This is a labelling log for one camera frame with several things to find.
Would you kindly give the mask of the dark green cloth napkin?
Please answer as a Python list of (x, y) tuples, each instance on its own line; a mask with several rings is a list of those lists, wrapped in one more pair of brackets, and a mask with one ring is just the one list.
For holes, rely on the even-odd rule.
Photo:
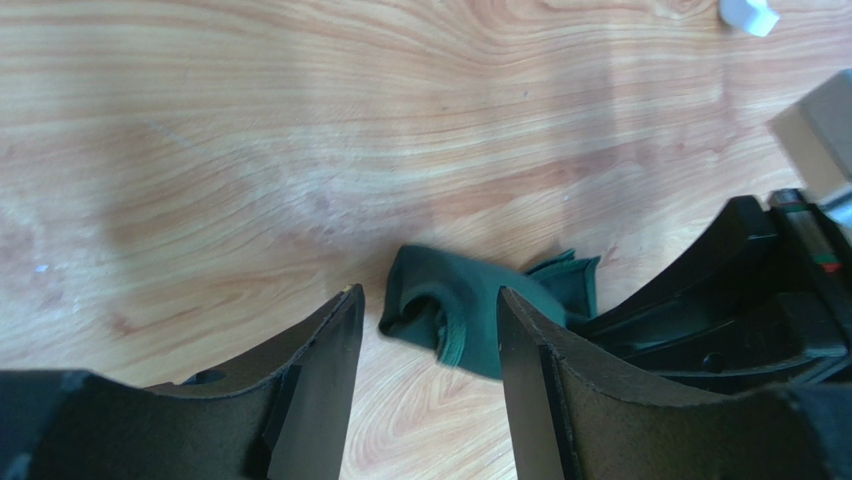
[(563, 328), (597, 316), (599, 258), (569, 249), (525, 270), (423, 245), (404, 245), (387, 278), (382, 334), (434, 352), (452, 368), (499, 380), (497, 300), (519, 293)]

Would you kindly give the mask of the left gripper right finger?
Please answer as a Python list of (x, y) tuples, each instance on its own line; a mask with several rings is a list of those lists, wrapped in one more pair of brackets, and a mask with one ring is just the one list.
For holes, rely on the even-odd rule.
[(503, 387), (522, 479), (822, 479), (789, 388), (725, 396), (643, 371), (498, 296)]

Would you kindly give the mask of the right white rack foot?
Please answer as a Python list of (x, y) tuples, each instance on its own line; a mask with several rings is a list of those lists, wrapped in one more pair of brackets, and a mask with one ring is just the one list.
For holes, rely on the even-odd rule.
[(718, 14), (728, 26), (755, 37), (766, 37), (780, 20), (767, 0), (719, 0)]

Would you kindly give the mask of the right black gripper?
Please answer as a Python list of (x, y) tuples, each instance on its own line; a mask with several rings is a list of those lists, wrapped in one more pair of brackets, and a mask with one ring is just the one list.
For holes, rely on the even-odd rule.
[(723, 291), (779, 239), (754, 196), (729, 199), (693, 244), (615, 308), (576, 332), (666, 379), (714, 393), (769, 383), (851, 381), (851, 244), (798, 189), (772, 192), (770, 216), (807, 292), (757, 299)]

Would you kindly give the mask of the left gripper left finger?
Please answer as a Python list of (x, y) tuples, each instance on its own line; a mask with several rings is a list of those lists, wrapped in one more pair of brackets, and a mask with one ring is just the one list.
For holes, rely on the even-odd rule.
[(30, 479), (335, 479), (364, 321), (360, 285), (180, 383), (26, 374)]

